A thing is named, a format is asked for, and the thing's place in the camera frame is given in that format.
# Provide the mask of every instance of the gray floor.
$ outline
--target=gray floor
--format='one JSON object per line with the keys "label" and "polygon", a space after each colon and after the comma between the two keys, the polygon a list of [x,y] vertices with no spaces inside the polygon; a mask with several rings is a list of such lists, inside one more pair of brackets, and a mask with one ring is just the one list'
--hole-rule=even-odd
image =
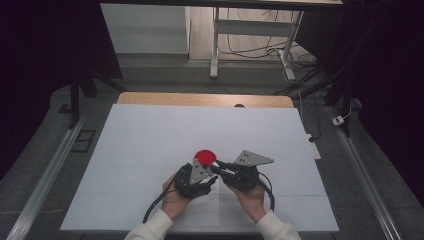
{"label": "gray floor", "polygon": [[[222,94],[272,95],[289,84],[282,77],[281,64],[237,63],[220,64],[217,80],[209,79],[208,63],[179,59],[146,58],[145,56],[119,55],[124,80],[118,83],[130,91],[192,92]],[[296,70],[302,76],[307,70]],[[99,94],[92,99],[92,107],[82,131],[94,132],[92,144],[75,142],[47,196],[27,239],[123,239],[125,233],[76,234],[59,231],[78,184],[90,160],[102,126],[118,93],[96,81]],[[317,160],[340,232],[301,233],[303,239],[386,239],[361,188],[347,154],[330,122],[326,106],[322,104],[325,90],[317,92],[317,110],[310,96],[302,101],[305,128],[316,140],[322,159]],[[82,107],[89,100],[82,98]],[[27,145],[16,164],[0,182],[0,239],[5,239],[25,206],[45,167],[60,143],[70,116],[59,113],[63,104],[69,104],[69,87],[56,91],[51,98],[50,110],[44,122]],[[300,102],[295,102],[300,109]],[[397,224],[403,239],[424,239],[424,210],[405,185],[393,165],[361,127],[353,106],[350,129],[352,140]],[[168,239],[217,239],[217,236],[168,236]],[[226,236],[226,239],[241,239]]]}

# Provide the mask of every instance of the white table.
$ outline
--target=white table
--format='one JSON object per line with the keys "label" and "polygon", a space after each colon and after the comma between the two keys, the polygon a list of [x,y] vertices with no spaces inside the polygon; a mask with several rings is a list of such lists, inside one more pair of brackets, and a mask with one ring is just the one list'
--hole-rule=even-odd
{"label": "white table", "polygon": [[[274,163],[258,169],[273,183],[276,214],[298,231],[338,231],[297,109],[135,104],[113,106],[61,230],[129,231],[160,194],[162,183],[202,149],[224,162],[234,161],[244,149],[273,158]],[[221,180],[170,229],[255,231]]]}

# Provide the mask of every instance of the power strip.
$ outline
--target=power strip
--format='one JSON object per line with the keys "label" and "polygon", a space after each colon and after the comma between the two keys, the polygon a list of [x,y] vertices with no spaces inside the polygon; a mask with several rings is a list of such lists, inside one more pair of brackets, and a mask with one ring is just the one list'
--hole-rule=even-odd
{"label": "power strip", "polygon": [[338,117],[333,118],[333,124],[334,125],[340,126],[343,123],[344,123],[344,120],[343,120],[342,116],[338,116]]}

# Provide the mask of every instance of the wall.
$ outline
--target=wall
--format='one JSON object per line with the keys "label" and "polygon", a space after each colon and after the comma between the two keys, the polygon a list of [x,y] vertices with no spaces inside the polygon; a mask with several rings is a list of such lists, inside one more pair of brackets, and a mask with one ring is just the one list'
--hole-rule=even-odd
{"label": "wall", "polygon": [[0,1],[0,16],[1,179],[43,121],[52,93],[69,85],[75,72],[79,80],[88,68],[122,76],[94,1]]}
{"label": "wall", "polygon": [[189,7],[101,4],[116,53],[187,54]]}
{"label": "wall", "polygon": [[424,206],[424,2],[395,0],[355,69],[359,118]]}

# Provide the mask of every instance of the red ball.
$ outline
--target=red ball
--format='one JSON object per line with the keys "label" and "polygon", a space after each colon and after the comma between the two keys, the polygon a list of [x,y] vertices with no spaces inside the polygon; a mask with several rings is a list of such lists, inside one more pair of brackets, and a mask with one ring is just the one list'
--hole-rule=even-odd
{"label": "red ball", "polygon": [[194,158],[197,159],[200,164],[210,167],[210,165],[215,162],[216,155],[210,150],[201,150],[194,155]]}

